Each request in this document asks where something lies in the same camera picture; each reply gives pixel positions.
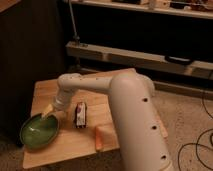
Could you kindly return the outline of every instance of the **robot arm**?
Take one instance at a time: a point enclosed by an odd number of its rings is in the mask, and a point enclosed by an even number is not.
[[[58,79],[53,106],[65,110],[77,89],[108,95],[113,122],[126,171],[173,171],[165,141],[155,119],[152,81],[137,73],[83,78],[65,74]]]

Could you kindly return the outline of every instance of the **screw hole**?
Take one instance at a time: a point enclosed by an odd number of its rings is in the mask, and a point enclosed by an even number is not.
[[[161,157],[161,159],[162,159],[162,160],[166,160],[166,156],[163,155],[163,156]]]
[[[148,102],[148,98],[143,98],[142,101]]]
[[[155,126],[155,125],[154,125],[154,126],[152,126],[152,129],[153,129],[153,130],[157,129],[157,126]]]

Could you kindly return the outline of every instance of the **orange object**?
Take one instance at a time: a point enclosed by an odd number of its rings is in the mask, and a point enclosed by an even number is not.
[[[101,137],[101,132],[98,126],[95,127],[95,150],[100,152],[103,150],[103,141]]]

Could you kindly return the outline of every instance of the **shelf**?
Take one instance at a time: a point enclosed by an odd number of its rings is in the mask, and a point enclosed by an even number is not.
[[[171,8],[170,0],[156,0],[156,1],[143,0],[143,3],[140,3],[140,4],[118,3],[118,2],[112,2],[110,0],[72,0],[72,3],[123,9],[123,10],[130,10],[130,11],[141,11],[141,12],[169,14],[169,15],[176,15],[176,16],[213,19],[213,12],[202,12],[202,11],[194,11],[190,9]]]
[[[21,0],[1,0],[0,1],[0,13],[17,4]]]

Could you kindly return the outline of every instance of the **wooden board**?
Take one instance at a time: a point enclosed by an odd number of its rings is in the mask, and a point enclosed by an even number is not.
[[[120,72],[135,72],[135,70],[116,70],[90,74],[86,75],[86,77],[110,76]],[[57,89],[57,80],[48,80],[36,83],[32,104],[32,115],[42,112],[42,110],[52,102]],[[88,107],[87,128],[80,130],[76,129],[72,124],[74,119],[74,109],[79,101],[86,102]],[[35,151],[25,149],[23,161],[24,168],[27,169],[95,154],[95,126],[99,126],[101,132],[104,146],[103,151],[119,148],[106,95],[79,90],[72,98],[72,103],[67,116],[63,113],[59,113],[57,117],[60,122],[60,131],[58,136],[51,144],[43,149]],[[167,132],[161,121],[160,127],[163,136],[166,137]]]
[[[17,4],[21,0],[0,0],[0,13]]]

